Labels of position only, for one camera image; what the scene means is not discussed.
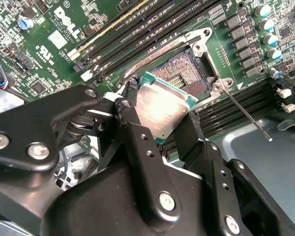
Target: cable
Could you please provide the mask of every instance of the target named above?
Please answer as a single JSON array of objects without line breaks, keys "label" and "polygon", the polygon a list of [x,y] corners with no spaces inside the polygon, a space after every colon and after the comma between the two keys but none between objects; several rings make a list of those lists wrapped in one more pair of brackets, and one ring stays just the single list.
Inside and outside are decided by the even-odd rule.
[{"label": "cable", "polygon": [[64,177],[68,172],[68,159],[67,159],[67,155],[65,154],[64,149],[61,150],[61,153],[62,153],[63,162],[64,162],[64,172],[61,175],[58,175],[56,177],[56,179]]},{"label": "cable", "polygon": [[3,77],[3,80],[4,80],[4,82],[0,83],[0,87],[2,89],[6,89],[7,86],[8,86],[9,80],[8,80],[8,77],[7,77],[6,73],[5,73],[5,71],[3,70],[3,67],[2,67],[1,64],[0,64],[0,73],[1,73],[1,75]]},{"label": "cable", "polygon": [[7,88],[7,89],[4,90],[4,91],[5,91],[5,92],[8,92],[8,93],[10,93],[10,94],[13,94],[14,96],[16,96],[16,97],[22,99],[22,100],[23,100],[24,102],[26,102],[26,103],[31,102],[31,100],[30,100],[29,98],[25,97],[23,94],[21,94],[21,93],[15,91],[15,90],[12,89],[12,88]]}]

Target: motherboard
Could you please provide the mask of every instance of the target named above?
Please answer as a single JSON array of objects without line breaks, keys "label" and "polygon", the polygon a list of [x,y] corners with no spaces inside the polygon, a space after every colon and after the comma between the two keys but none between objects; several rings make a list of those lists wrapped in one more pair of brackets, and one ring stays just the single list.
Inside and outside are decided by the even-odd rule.
[{"label": "motherboard", "polygon": [[234,95],[282,81],[295,103],[295,0],[0,0],[0,61],[31,100],[77,84],[116,92],[148,71],[198,111],[225,99],[217,79]]}]

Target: black ram slot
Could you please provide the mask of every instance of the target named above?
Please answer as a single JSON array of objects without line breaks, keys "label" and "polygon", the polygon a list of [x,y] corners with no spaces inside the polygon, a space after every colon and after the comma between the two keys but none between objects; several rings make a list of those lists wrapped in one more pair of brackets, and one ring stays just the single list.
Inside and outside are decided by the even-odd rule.
[{"label": "black ram slot", "polygon": [[[263,94],[262,96],[259,96],[259,97],[252,97],[248,101],[244,101],[244,102],[239,101],[239,103],[243,107],[251,108],[256,103],[259,104],[264,101],[267,101],[267,94]],[[226,107],[225,109],[223,109],[219,112],[214,111],[214,115],[212,115],[206,119],[203,119],[202,117],[200,117],[200,118],[201,118],[201,122],[203,122],[203,123],[214,122],[216,120],[229,119],[234,113],[237,113],[237,111],[238,111],[237,106],[233,106],[232,104],[230,104],[230,106]]]},{"label": "black ram slot", "polygon": [[[249,96],[253,97],[256,93],[258,93],[260,91],[264,91],[265,84],[266,84],[266,82],[260,82],[250,88],[245,89],[245,93],[239,92],[239,93],[235,94],[234,97],[238,101],[241,101],[243,98],[249,98]],[[267,92],[272,92],[272,89],[270,87],[267,87]],[[212,107],[206,108],[203,112],[201,112],[203,119],[205,118],[205,115],[210,117],[212,115],[213,111],[219,112],[219,111],[223,110],[223,108],[225,108],[225,106],[227,106],[229,104],[232,104],[232,102],[230,101],[228,104],[219,102],[214,105],[214,108],[212,108]]]},{"label": "black ram slot", "polygon": [[193,19],[197,15],[203,13],[206,10],[209,10],[211,7],[215,7],[215,5],[217,3],[219,3],[220,1],[219,0],[215,0],[213,2],[204,4],[202,7],[199,6],[199,3],[200,2],[201,1],[197,1],[190,8],[191,12],[189,13],[189,15],[184,14],[184,16],[182,17],[182,19],[180,21],[178,21],[176,25],[173,25],[173,26],[167,28],[161,34],[155,35],[154,37],[152,37],[148,41],[149,43],[147,43],[147,42],[143,43],[142,45],[140,45],[140,46],[136,47],[135,49],[133,49],[127,55],[125,55],[125,56],[121,57],[120,59],[118,59],[117,61],[109,64],[107,66],[107,68],[105,70],[103,70],[100,73],[100,75],[97,76],[97,77],[98,78],[103,78],[105,75],[109,75],[109,74],[113,73],[115,70],[117,70],[120,67],[122,67],[125,63],[128,63],[128,61],[131,60],[131,59],[133,59],[136,55],[138,55],[139,53],[142,53],[143,51],[147,50],[148,48],[151,48],[156,42],[165,39],[169,34],[175,32],[177,29],[179,29],[180,27],[182,27],[183,25],[185,25],[188,21],[190,21],[191,19]]},{"label": "black ram slot", "polygon": [[129,12],[135,5],[137,5],[141,0],[136,0],[134,2],[132,2],[130,5],[128,5],[121,14],[117,15],[115,18],[113,18],[112,20],[109,21],[109,23],[107,23],[104,27],[102,27],[99,31],[97,31],[96,33],[94,33],[93,35],[91,35],[89,38],[87,38],[87,40],[85,40],[83,43],[81,43],[77,49],[83,47],[84,45],[86,45],[88,42],[90,42],[93,38],[95,38],[96,36],[98,36],[102,31],[104,31],[105,29],[107,29],[113,22],[117,21],[121,16],[125,15],[127,12]]},{"label": "black ram slot", "polygon": [[118,45],[116,48],[111,50],[108,54],[104,55],[100,59],[100,61],[98,62],[98,64],[100,65],[99,68],[104,66],[106,63],[108,63],[109,60],[116,58],[117,54],[124,52],[125,50],[127,50],[128,47],[138,44],[139,41],[142,40],[142,38],[146,37],[148,34],[151,34],[151,31],[156,31],[156,28],[159,29],[160,27],[162,27],[164,25],[164,22],[166,22],[166,23],[168,22],[168,18],[175,17],[177,14],[179,14],[179,12],[182,11],[182,9],[185,9],[194,1],[195,0],[186,0],[186,1],[182,2],[181,4],[175,6],[170,12],[168,12],[168,14],[164,15],[163,18],[156,21],[154,24],[149,26],[147,29],[144,29],[142,32],[136,34],[135,36],[128,39],[124,43],[121,43],[120,45]]},{"label": "black ram slot", "polygon": [[[266,81],[235,94],[234,98],[252,117],[278,109],[273,89]],[[229,98],[198,111],[198,116],[206,137],[213,136],[248,120]]]},{"label": "black ram slot", "polygon": [[[250,94],[249,97],[247,97],[246,99],[237,99],[237,101],[242,106],[248,107],[248,106],[252,105],[253,103],[255,103],[256,101],[267,99],[267,96],[268,96],[267,91],[260,91],[258,93]],[[210,121],[215,118],[215,116],[216,116],[215,114],[220,114],[221,112],[224,112],[226,110],[231,112],[232,108],[235,109],[235,107],[233,106],[233,103],[231,103],[231,102],[229,104],[225,104],[224,107],[221,107],[221,106],[217,107],[216,109],[212,110],[214,112],[214,114],[213,113],[204,114],[204,116],[201,116],[201,120],[203,122]]]},{"label": "black ram slot", "polygon": [[96,46],[92,51],[90,51],[82,60],[82,63],[87,63],[89,59],[93,59],[97,57],[100,53],[102,53],[107,47],[111,44],[115,43],[117,40],[121,40],[125,34],[128,34],[130,31],[134,29],[139,29],[143,24],[145,24],[150,18],[154,17],[155,15],[159,14],[159,12],[163,11],[169,5],[173,4],[176,0],[162,0],[158,2],[158,4],[152,6],[145,14],[141,15],[140,17],[134,19],[128,25],[122,27],[114,35],[110,38],[102,42],[100,45]]},{"label": "black ram slot", "polygon": [[[246,111],[251,114],[252,116],[255,116],[255,113],[259,110],[263,110],[265,108],[268,108],[271,105],[271,102],[267,101],[260,101],[259,103],[254,104],[253,106],[246,109]],[[209,124],[204,122],[203,124],[203,133],[207,135],[208,133],[212,133],[215,130],[221,130],[227,128],[229,125],[232,125],[234,121],[237,121],[239,119],[242,119],[243,117],[246,117],[243,113],[239,113],[239,110],[234,110],[231,114],[229,114],[227,117],[224,118],[218,118],[216,122],[210,122]]]}]

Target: screw hole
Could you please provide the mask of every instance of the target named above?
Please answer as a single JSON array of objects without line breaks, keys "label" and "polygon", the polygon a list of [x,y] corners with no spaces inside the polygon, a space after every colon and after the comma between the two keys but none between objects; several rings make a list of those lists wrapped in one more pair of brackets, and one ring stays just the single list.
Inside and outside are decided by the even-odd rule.
[{"label": "screw hole", "polygon": [[147,140],[148,138],[147,138],[147,136],[145,134],[141,134],[141,139]]},{"label": "screw hole", "polygon": [[96,97],[96,93],[93,90],[87,89],[85,93],[90,97]]},{"label": "screw hole", "polygon": [[223,188],[225,188],[226,190],[230,189],[227,184],[223,183],[222,185],[223,185]]},{"label": "screw hole", "polygon": [[131,107],[130,102],[127,101],[127,100],[123,100],[121,103],[122,103],[123,105],[125,105],[126,107]]},{"label": "screw hole", "polygon": [[154,157],[154,153],[151,152],[151,151],[147,151],[147,156],[148,156],[148,157]]},{"label": "screw hole", "polygon": [[243,8],[245,6],[245,4],[243,2],[240,2],[240,3],[238,3],[237,6],[238,6],[239,9],[241,9],[241,8]]},{"label": "screw hole", "polygon": [[205,36],[209,36],[209,35],[210,35],[210,31],[206,29],[206,30],[204,31],[204,34],[205,34]]},{"label": "screw hole", "polygon": [[104,122],[101,122],[99,124],[98,130],[99,131],[104,131],[106,129],[106,124]]}]

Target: green circuit board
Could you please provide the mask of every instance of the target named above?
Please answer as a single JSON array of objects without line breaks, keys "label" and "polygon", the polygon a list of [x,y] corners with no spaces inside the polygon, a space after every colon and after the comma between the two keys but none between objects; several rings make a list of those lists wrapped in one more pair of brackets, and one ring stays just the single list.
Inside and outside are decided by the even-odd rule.
[{"label": "green circuit board", "polygon": [[[131,13],[139,4],[142,7]],[[269,32],[258,27],[264,19],[254,14],[259,4],[271,6],[267,18],[274,21],[270,33],[278,37],[275,48],[282,52],[279,60],[267,57],[267,52],[273,47],[263,42]],[[244,28],[241,37],[250,33],[249,42],[254,43],[254,50],[258,52],[256,66],[249,68],[243,68],[239,50],[235,48],[238,39],[231,38],[232,30],[226,25],[227,20],[243,9],[249,26]],[[150,22],[144,22],[149,20],[144,18],[145,14],[150,16]],[[72,50],[80,50],[122,16],[123,20],[111,30],[81,50],[78,56],[70,58]],[[18,25],[20,21],[30,21],[33,25],[23,30]],[[89,84],[104,94],[117,91],[116,83],[130,66],[180,35],[205,27],[213,30],[206,46],[219,76],[234,80],[230,93],[265,79],[271,68],[281,65],[277,69],[282,76],[289,77],[295,95],[295,0],[0,0],[0,60],[9,77],[15,81],[15,87],[31,99],[79,83]],[[115,37],[122,30],[125,34]],[[133,40],[139,34],[142,37]],[[87,61],[90,53],[102,47],[103,43],[106,46]],[[136,76],[153,70],[175,54],[177,52],[160,57],[137,71]],[[78,70],[74,69],[82,61],[87,63]],[[250,69],[254,69],[254,74],[248,76],[247,70]],[[88,70],[94,70],[92,77],[83,80],[81,76]]]}]

